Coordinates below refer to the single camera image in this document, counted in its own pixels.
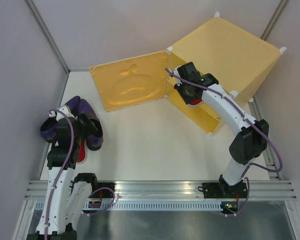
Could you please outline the purple loafer inner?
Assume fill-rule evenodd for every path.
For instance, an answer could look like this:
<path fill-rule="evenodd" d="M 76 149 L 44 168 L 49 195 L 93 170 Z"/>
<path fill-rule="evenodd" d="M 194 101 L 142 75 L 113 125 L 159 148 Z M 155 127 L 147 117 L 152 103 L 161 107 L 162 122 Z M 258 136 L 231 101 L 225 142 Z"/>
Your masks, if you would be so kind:
<path fill-rule="evenodd" d="M 83 98 L 78 105 L 78 119 L 83 126 L 83 139 L 87 148 L 91 151 L 98 151 L 104 141 L 103 128 L 95 111 Z"/>

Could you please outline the red sneaker front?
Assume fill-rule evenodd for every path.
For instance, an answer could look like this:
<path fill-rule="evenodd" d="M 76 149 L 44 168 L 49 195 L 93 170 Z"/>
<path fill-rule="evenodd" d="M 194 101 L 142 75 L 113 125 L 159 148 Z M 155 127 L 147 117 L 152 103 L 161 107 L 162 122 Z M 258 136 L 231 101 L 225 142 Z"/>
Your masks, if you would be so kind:
<path fill-rule="evenodd" d="M 77 158 L 76 163 L 77 164 L 82 164 L 87 158 L 87 154 L 86 154 L 86 142 L 83 140 L 80 143 L 80 148 L 79 148 L 79 156 Z"/>

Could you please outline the yellow cabinet door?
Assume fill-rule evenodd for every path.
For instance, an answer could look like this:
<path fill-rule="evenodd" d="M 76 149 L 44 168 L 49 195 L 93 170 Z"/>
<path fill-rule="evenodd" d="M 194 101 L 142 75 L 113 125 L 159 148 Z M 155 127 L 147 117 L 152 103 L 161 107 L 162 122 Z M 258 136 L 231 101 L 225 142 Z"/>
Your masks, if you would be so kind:
<path fill-rule="evenodd" d="M 165 50 L 89 67 L 106 112 L 158 100 L 165 94 Z"/>

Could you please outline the yellow plastic shoe cabinet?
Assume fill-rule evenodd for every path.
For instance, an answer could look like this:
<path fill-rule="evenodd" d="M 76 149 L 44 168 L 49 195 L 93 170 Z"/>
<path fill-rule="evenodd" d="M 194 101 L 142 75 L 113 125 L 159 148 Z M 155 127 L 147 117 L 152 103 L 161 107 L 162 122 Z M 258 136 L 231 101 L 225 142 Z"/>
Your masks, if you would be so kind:
<path fill-rule="evenodd" d="M 246 110 L 283 52 L 216 15 L 166 49 L 166 66 L 173 70 L 193 62 Z"/>

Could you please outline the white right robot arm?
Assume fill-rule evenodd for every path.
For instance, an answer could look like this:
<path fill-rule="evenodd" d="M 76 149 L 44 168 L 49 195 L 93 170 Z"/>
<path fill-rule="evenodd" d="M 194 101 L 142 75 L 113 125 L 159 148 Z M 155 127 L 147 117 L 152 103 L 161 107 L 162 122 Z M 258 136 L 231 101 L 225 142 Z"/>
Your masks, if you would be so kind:
<path fill-rule="evenodd" d="M 227 123 L 234 135 L 229 146 L 231 160 L 218 180 L 219 194 L 229 198 L 242 184 L 249 163 L 267 148 L 269 124 L 245 113 L 211 73 L 200 74 L 192 62 L 176 67 L 171 76 L 176 78 L 174 89 L 188 107 L 207 104 Z"/>

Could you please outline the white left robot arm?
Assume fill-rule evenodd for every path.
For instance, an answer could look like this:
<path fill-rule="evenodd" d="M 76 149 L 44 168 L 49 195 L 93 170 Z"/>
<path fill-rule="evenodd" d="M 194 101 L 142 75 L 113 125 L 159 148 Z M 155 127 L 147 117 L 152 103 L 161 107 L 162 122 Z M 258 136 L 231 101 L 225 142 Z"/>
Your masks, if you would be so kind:
<path fill-rule="evenodd" d="M 28 240 L 75 240 L 76 227 L 87 198 L 99 193 L 94 173 L 74 176 L 82 143 L 97 151 L 103 144 L 103 129 L 91 110 L 79 110 L 76 117 L 48 118 L 40 128 L 44 140 L 51 143 L 47 155 L 48 187 L 43 211 L 35 233 Z"/>

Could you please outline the red sneaker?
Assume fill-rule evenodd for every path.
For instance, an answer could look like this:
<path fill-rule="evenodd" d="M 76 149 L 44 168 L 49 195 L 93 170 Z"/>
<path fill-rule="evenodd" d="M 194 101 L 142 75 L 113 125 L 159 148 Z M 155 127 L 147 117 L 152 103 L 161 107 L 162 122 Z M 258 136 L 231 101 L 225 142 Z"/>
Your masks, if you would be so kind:
<path fill-rule="evenodd" d="M 87 158 L 87 154 L 86 154 L 86 142 L 83 140 L 80 143 L 80 148 L 79 148 L 79 156 L 77 158 L 76 163 L 77 164 L 82 164 Z"/>
<path fill-rule="evenodd" d="M 187 105 L 191 108 L 196 108 L 199 105 L 201 105 L 203 103 L 202 99 L 195 99 L 193 101 L 191 101 L 190 103 L 188 103 Z"/>

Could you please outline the purple loafer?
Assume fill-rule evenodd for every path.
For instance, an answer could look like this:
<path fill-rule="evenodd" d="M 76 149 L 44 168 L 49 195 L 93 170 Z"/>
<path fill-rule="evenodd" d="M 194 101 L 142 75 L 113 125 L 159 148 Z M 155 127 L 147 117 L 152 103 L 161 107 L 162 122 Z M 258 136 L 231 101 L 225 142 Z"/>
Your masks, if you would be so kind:
<path fill-rule="evenodd" d="M 79 109 L 79 102 L 81 98 L 80 96 L 76 95 L 68 100 L 65 104 L 59 107 L 59 110 L 62 107 L 67 107 L 68 112 L 70 113 L 71 117 L 77 117 L 78 109 Z M 49 118 L 41 125 L 40 127 L 40 135 L 41 137 L 48 143 L 52 143 L 54 138 L 57 136 L 56 127 L 58 125 L 57 117 L 62 117 L 60 113 L 52 111 L 49 114 Z"/>
<path fill-rule="evenodd" d="M 83 126 L 83 139 L 87 148 L 91 151 L 98 151 L 104 141 L 103 128 L 95 111 L 83 98 L 78 105 L 78 119 Z"/>

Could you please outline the purple loafer left outer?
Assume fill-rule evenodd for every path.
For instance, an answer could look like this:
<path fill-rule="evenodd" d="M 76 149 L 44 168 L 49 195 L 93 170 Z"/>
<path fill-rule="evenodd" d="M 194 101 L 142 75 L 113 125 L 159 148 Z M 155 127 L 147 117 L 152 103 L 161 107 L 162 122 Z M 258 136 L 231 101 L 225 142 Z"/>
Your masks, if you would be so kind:
<path fill-rule="evenodd" d="M 77 117 L 78 109 L 79 109 L 79 102 L 81 98 L 80 96 L 76 95 L 68 100 L 65 104 L 59 107 L 59 110 L 62 107 L 67 107 L 68 112 L 70 113 L 71 117 Z M 56 127 L 58 125 L 57 117 L 62 117 L 60 113 L 52 111 L 49 114 L 49 118 L 41 125 L 40 127 L 40 135 L 41 137 L 48 143 L 52 143 L 54 138 L 57 136 Z"/>

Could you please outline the aluminium mounting rail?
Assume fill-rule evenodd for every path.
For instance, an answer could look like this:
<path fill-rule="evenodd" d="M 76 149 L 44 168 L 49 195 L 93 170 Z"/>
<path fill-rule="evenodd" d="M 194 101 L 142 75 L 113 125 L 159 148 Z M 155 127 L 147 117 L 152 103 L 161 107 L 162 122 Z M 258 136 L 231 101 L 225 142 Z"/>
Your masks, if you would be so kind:
<path fill-rule="evenodd" d="M 123 201 L 199 201 L 201 181 L 115 181 L 115 195 Z M 251 201 L 295 201 L 297 195 L 288 180 L 250 180 Z"/>

